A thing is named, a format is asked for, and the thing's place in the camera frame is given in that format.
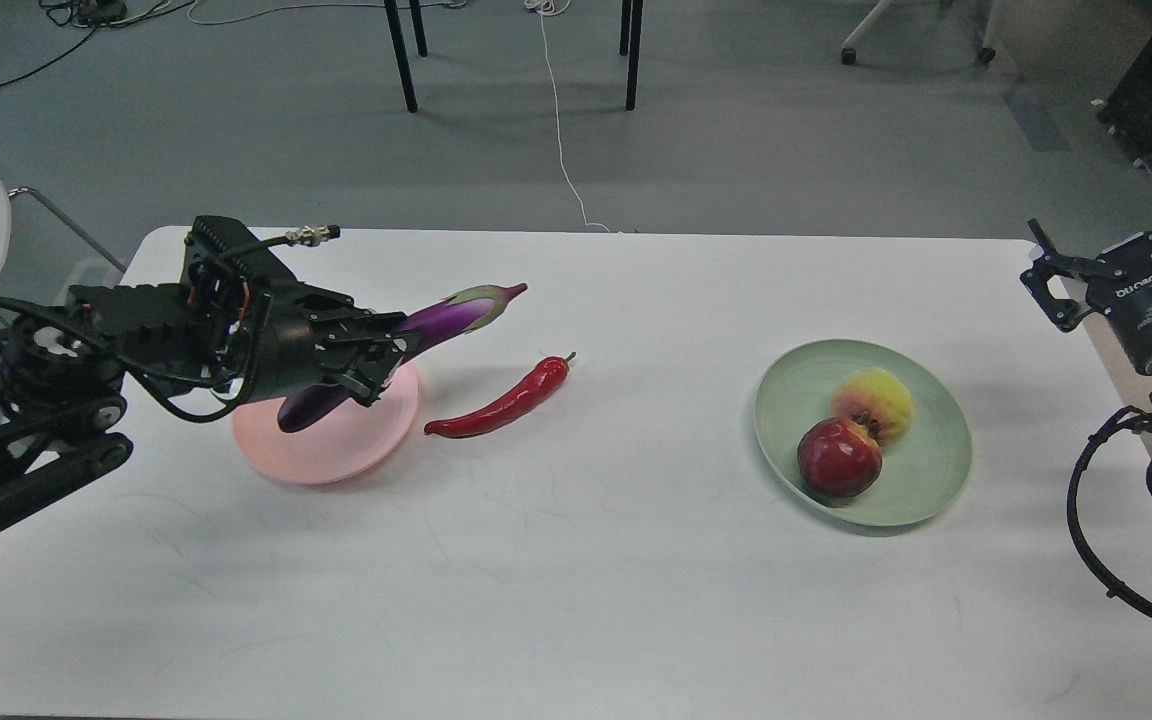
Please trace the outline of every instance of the eggplant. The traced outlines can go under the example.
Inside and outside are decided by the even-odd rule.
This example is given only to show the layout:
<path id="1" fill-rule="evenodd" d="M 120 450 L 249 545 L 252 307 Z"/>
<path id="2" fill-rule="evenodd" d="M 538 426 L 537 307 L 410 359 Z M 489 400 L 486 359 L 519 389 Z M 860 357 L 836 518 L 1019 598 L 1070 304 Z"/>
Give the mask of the eggplant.
<path id="1" fill-rule="evenodd" d="M 526 290 L 526 283 L 513 287 L 480 285 L 425 306 L 409 314 L 394 328 L 394 334 L 419 333 L 415 348 L 408 348 L 399 365 L 411 361 L 430 347 L 447 342 L 462 334 L 475 332 L 499 318 L 509 301 Z M 285 433 L 296 433 L 323 419 L 349 397 L 349 392 L 338 384 L 317 384 L 283 400 L 278 409 L 278 427 Z"/>

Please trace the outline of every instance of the floor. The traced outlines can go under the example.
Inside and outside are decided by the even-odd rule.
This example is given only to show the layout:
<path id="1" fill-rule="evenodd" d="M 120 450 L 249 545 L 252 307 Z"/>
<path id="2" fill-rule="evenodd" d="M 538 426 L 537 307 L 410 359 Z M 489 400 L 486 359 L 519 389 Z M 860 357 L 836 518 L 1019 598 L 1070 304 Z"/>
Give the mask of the floor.
<path id="1" fill-rule="evenodd" d="M 1026 237 L 1037 217 L 1061 250 L 1096 253 L 1152 227 L 1152 179 L 1094 106 L 1152 32 L 1152 0 L 1011 5 L 988 67 L 975 61 L 987 8 L 969 0 L 893 5 L 844 67 L 863 0 L 649 1 L 632 113 L 616 0 L 543 23 L 517 0 L 434 6 L 408 114 L 381 10 L 192 23 L 279 6 L 206 1 L 104 29 L 0 88 L 0 176 L 124 260 L 198 214 L 602 232 L 561 160 L 589 222 L 613 232 Z M 85 32 L 0 0 L 0 82 Z M 106 274 L 40 206 L 13 214 L 3 295 L 54 302 Z"/>

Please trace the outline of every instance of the plate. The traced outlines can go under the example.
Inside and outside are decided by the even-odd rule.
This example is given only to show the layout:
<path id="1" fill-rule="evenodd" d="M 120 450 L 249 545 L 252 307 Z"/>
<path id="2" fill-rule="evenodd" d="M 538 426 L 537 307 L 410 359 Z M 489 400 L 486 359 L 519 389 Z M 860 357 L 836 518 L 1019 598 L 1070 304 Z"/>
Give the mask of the plate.
<path id="1" fill-rule="evenodd" d="M 797 445 L 829 416 L 829 396 L 851 373 L 893 373 L 914 395 L 914 424 L 882 448 L 882 472 L 857 497 L 817 495 L 799 473 Z M 772 469 L 797 495 L 835 518 L 892 528 L 931 518 L 954 503 L 972 472 L 972 432 L 950 392 L 923 365 L 886 347 L 824 340 L 782 355 L 755 396 L 755 433 Z"/>
<path id="2" fill-rule="evenodd" d="M 285 433 L 278 429 L 283 399 L 273 397 L 234 410 L 230 429 L 243 457 L 262 475 L 297 484 L 334 483 L 394 452 L 416 419 L 419 402 L 416 369 L 403 365 L 371 407 L 347 400 L 310 427 Z"/>

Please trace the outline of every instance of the pink plate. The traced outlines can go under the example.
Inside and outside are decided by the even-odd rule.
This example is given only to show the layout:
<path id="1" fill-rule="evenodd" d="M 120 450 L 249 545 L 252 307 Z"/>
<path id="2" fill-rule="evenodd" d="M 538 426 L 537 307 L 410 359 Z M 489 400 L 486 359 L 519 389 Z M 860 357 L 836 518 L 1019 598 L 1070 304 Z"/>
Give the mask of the pink plate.
<path id="1" fill-rule="evenodd" d="M 289 483 L 334 483 L 385 460 L 407 437 L 419 402 L 416 369 L 403 365 L 371 407 L 346 400 L 298 433 L 278 429 L 282 397 L 240 407 L 230 427 L 238 450 L 260 473 Z"/>

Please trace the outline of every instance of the yellow peach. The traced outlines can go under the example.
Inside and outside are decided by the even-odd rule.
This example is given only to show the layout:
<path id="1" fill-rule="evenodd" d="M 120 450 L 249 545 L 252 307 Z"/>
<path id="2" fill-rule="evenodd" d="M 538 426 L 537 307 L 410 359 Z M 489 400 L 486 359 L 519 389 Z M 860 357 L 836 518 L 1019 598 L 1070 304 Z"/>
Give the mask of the yellow peach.
<path id="1" fill-rule="evenodd" d="M 896 442 L 914 424 L 914 396 L 896 376 L 881 367 L 851 374 L 829 397 L 829 414 L 856 420 L 878 445 Z"/>

